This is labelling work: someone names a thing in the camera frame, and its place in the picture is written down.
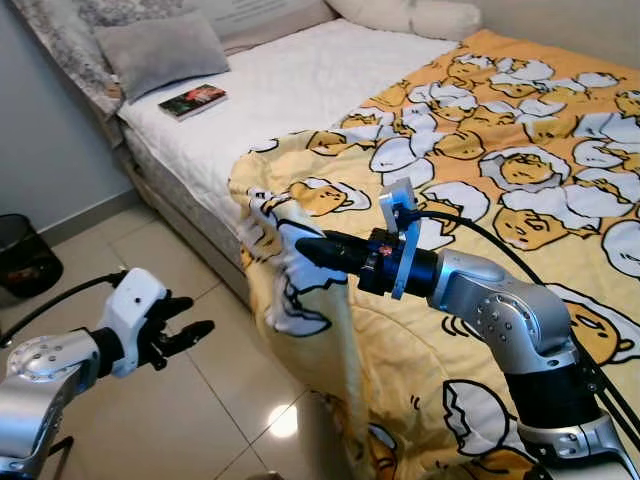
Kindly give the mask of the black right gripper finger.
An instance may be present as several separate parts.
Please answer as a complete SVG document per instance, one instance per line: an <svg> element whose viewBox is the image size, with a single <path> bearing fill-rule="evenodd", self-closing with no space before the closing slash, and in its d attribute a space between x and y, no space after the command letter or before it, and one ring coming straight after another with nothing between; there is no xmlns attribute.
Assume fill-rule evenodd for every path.
<svg viewBox="0 0 640 480"><path fill-rule="evenodd" d="M325 252L301 252L301 283L347 283L348 275L357 274L361 262Z"/></svg>
<svg viewBox="0 0 640 480"><path fill-rule="evenodd" d="M296 250L306 259L361 259L361 239L352 236L300 238Z"/></svg>

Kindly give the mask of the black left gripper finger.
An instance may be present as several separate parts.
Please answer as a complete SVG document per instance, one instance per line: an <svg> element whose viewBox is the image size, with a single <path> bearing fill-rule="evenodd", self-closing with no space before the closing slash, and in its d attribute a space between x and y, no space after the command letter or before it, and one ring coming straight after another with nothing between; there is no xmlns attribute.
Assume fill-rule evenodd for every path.
<svg viewBox="0 0 640 480"><path fill-rule="evenodd" d="M215 321L202 320L183 326L178 333L165 335L165 358L170 358L195 347L216 328Z"/></svg>
<svg viewBox="0 0 640 480"><path fill-rule="evenodd" d="M165 326L169 320L183 314L193 305L195 305L195 301L191 297L175 297L173 294L168 294L168 296L155 301L155 323Z"/></svg>

